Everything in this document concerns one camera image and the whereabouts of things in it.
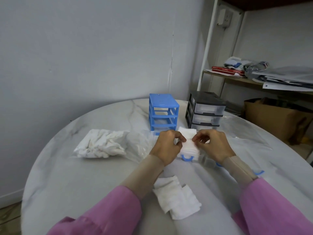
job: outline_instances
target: power outlet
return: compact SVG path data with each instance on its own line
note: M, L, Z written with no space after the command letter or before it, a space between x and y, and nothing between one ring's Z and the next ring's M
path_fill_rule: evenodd
M217 25L227 28L232 20L233 13L228 9L221 9L217 19Z

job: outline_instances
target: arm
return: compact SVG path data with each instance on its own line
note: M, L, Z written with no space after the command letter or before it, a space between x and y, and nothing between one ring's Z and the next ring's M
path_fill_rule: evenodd
M233 219L246 234L312 234L313 224L263 178L254 175L235 155L223 132L199 131L193 140L244 188L239 199L242 211Z
M168 130L160 136L139 166L99 203L78 219L65 217L47 235L59 234L132 234L141 217L140 199L152 190L164 166L170 164L182 148L174 139L186 139L180 132Z

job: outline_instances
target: round table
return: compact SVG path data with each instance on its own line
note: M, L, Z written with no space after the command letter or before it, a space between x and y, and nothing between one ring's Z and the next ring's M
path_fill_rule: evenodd
M178 127L186 125L186 101L180 105ZM74 148L91 129L149 130L148 99L118 102L93 110L63 128L45 146L26 182L22 201L22 233L45 234L65 216L77 218L106 196L135 169L121 157L81 159ZM254 159L265 170L264 178L313 222L313 168L295 151L265 130L253 129L271 150L253 149ZM238 156L244 148L230 143ZM201 210L173 221L164 214L153 193L142 201L142 219L135 234L243 234L231 214L239 209L240 189L223 168L174 160L164 176L177 175L190 186Z

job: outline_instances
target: blue top panel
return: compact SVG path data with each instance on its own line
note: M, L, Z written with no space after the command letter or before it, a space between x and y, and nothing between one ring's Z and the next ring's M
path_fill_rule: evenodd
M150 101L152 107L158 108L177 108L179 104L172 97L171 94L150 94Z

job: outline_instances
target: folded white cloth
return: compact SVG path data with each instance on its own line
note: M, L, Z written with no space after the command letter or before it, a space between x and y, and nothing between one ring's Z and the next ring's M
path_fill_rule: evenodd
M125 137L128 131L92 129L78 144L74 154L80 158L108 158L115 155L126 155Z
M202 206L189 186L182 187L179 184L177 176L158 178L153 192L164 213L169 211L174 220L184 219L199 211Z
M177 155L177 157L181 158L183 155L185 159L193 157L193 161L198 161L200 150L192 141L192 138L197 134L197 130L179 127L178 131L182 133L187 141L182 143L182 149L180 150L180 153Z

